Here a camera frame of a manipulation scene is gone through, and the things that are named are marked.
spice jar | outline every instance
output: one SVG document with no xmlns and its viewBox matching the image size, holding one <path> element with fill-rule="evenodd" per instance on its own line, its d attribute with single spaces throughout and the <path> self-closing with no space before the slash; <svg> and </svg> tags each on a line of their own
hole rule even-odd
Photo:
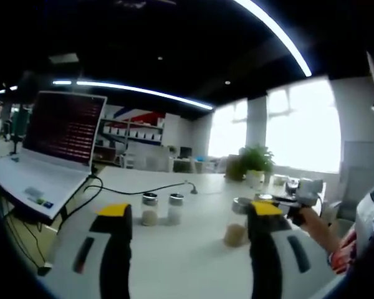
<svg viewBox="0 0 374 299">
<path fill-rule="evenodd" d="M 153 226 L 158 222 L 158 196 L 155 193 L 144 193 L 141 199 L 141 224 Z"/>
<path fill-rule="evenodd" d="M 233 199 L 224 243 L 230 247 L 239 247 L 247 240 L 247 208 L 252 199 L 237 197 Z"/>
<path fill-rule="evenodd" d="M 178 225 L 181 223 L 184 199 L 185 197 L 179 193 L 170 194 L 168 209 L 169 225 Z"/>
</svg>

window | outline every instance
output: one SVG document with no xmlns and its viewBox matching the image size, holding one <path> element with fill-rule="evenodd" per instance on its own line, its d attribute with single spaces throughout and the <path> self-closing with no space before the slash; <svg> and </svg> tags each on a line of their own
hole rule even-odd
<svg viewBox="0 0 374 299">
<path fill-rule="evenodd" d="M 271 90 L 267 97 L 266 146 L 277 165 L 337 173 L 341 132 L 326 78 Z"/>
<path fill-rule="evenodd" d="M 238 154 L 247 135 L 247 99 L 216 109 L 212 118 L 208 155 L 225 157 Z"/>
</svg>

